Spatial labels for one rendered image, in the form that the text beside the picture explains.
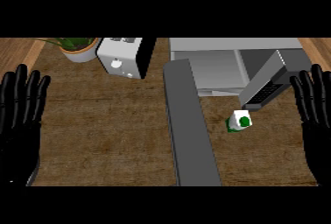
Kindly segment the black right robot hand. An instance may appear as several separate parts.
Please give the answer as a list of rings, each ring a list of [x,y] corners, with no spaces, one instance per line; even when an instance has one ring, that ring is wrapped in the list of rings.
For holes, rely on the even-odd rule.
[[[301,118],[304,158],[316,184],[331,187],[331,72],[317,64],[289,78]]]

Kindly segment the white toaster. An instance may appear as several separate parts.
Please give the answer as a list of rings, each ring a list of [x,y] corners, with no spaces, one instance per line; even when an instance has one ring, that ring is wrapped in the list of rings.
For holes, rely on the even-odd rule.
[[[146,76],[155,38],[103,38],[96,54],[107,74],[132,79]]]

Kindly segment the white and green milk carton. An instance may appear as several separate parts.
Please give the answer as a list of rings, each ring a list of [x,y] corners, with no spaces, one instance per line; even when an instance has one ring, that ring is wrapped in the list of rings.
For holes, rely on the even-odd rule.
[[[240,132],[252,125],[252,120],[246,110],[234,110],[226,119],[227,132]]]

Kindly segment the grey microwave door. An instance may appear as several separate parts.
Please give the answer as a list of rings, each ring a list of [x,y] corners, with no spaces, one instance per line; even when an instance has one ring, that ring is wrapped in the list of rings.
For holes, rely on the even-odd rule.
[[[190,62],[186,59],[172,60],[164,65],[162,80],[175,186],[220,186]]]

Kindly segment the grey microwave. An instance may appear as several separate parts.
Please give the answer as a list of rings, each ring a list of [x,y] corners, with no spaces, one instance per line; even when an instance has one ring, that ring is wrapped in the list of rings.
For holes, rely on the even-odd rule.
[[[169,59],[186,60],[198,96],[236,96],[258,110],[311,62],[295,38],[171,38]]]

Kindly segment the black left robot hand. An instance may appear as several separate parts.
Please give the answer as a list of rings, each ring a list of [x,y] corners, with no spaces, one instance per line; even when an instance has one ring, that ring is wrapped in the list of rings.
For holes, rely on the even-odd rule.
[[[0,82],[0,187],[28,186],[38,167],[50,77],[19,64]]]

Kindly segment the potted green plant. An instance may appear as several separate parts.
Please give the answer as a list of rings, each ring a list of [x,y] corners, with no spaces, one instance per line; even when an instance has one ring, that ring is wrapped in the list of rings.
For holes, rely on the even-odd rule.
[[[97,57],[96,48],[100,38],[54,38],[42,41],[59,47],[60,52],[72,62],[88,62]]]

